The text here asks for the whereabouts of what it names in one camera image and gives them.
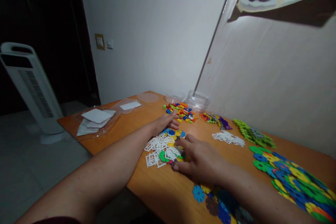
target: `orange table top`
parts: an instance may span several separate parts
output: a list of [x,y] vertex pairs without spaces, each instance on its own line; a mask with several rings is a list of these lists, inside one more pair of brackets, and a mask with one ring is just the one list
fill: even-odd
[[[135,129],[165,114],[165,110],[162,108],[164,104],[167,104],[164,96],[154,94],[159,97],[157,102],[141,102],[144,104],[143,106],[135,108],[130,114],[123,114],[106,135],[81,141],[81,144],[95,155]],[[103,105],[103,107],[110,108],[117,102]],[[233,128],[230,133],[244,139],[234,123],[226,120]],[[61,118],[58,122],[77,140],[81,140],[81,137],[76,137],[79,123],[73,121],[71,116]],[[225,159],[241,166],[253,176],[272,186],[270,177],[257,170],[253,165],[254,157],[249,146],[254,144],[245,141],[246,145],[242,148],[239,145],[228,145],[225,142],[215,140],[211,134],[220,132],[218,126],[206,123],[202,118],[199,118],[193,124],[182,121],[180,130],[211,143]],[[302,145],[265,132],[262,133],[273,138],[276,144],[276,152],[306,169],[323,181],[332,191],[336,190],[336,161],[334,159]],[[194,199],[192,194],[194,184],[192,181],[182,174],[172,171],[170,165],[165,165],[159,169],[156,166],[147,168],[145,160],[147,154],[146,151],[142,153],[134,174],[127,185],[128,189],[138,196],[145,205],[165,223],[221,223],[218,217],[209,214],[204,202],[198,203]]]

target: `clear plastic bag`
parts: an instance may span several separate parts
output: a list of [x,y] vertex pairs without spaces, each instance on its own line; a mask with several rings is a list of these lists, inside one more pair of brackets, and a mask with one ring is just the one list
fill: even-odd
[[[102,135],[105,135],[107,134],[112,128],[113,126],[115,125],[115,123],[118,121],[119,117],[122,115],[122,114],[129,114],[131,113],[134,109],[136,108],[132,108],[132,109],[128,109],[128,110],[123,110],[120,106],[122,105],[125,105],[125,104],[129,104],[129,103],[132,103],[132,102],[138,102],[140,103],[142,106],[143,104],[138,101],[138,100],[132,100],[132,99],[123,99],[121,101],[119,101],[117,104],[113,105],[112,107],[107,107],[106,105],[102,105],[102,106],[93,106],[93,107],[90,107],[90,108],[87,108],[87,109],[84,109],[76,114],[73,114],[71,116],[72,120],[74,120],[75,122],[77,122],[79,125],[78,125],[78,128],[77,128],[77,131],[76,131],[76,139],[77,141],[83,141],[83,140],[87,140],[87,139],[92,139],[92,138],[97,138],[97,137],[100,137]],[[97,132],[94,132],[94,133],[90,133],[90,134],[85,134],[85,135],[81,135],[81,136],[77,136],[77,132],[78,132],[78,129],[79,127],[81,126],[83,120],[84,120],[84,117],[82,116],[82,114],[86,113],[86,112],[89,112],[90,110],[92,109],[99,109],[99,110],[114,110],[115,111],[115,114],[108,120],[108,122],[101,128],[99,128],[97,130]]]
[[[71,116],[72,120],[74,120],[75,122],[79,123],[79,126],[77,128],[77,131],[80,127],[80,125],[82,124],[84,117],[82,116],[82,114],[89,112],[92,109],[99,109],[99,110],[113,110],[112,108],[106,108],[104,106],[93,106],[87,109],[84,109],[76,114],[73,114]],[[92,139],[92,138],[96,138],[96,137],[100,137],[102,135],[107,134],[110,129],[112,129],[112,127],[115,125],[115,123],[118,121],[119,117],[121,116],[121,113],[118,111],[115,111],[115,114],[108,120],[108,122],[101,128],[99,128],[97,130],[97,132],[91,133],[91,134],[85,134],[85,135],[81,135],[81,136],[77,136],[77,132],[76,132],[76,139],[78,141],[83,141],[83,140],[87,140],[87,139]]]

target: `plastic container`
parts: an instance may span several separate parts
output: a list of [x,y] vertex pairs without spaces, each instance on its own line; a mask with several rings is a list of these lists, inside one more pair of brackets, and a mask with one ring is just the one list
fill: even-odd
[[168,103],[181,103],[185,97],[185,94],[178,90],[168,90],[166,92],[166,101]]
[[197,113],[204,113],[210,105],[210,97],[200,92],[190,90],[185,101],[189,108]]

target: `tile floor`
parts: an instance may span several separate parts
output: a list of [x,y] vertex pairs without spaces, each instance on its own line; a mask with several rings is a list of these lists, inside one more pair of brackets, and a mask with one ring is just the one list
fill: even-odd
[[[61,105],[70,115],[86,108],[74,101]],[[0,116],[0,223],[14,223],[35,201],[90,158],[77,142],[40,144],[41,130],[29,111]],[[126,224],[146,213],[124,189],[101,211],[97,223]]]

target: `purple plastic piece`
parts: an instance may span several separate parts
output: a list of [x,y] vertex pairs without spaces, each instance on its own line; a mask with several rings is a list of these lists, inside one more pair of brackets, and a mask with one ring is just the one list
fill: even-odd
[[223,117],[219,117],[219,121],[223,124],[225,129],[232,130],[229,123]]

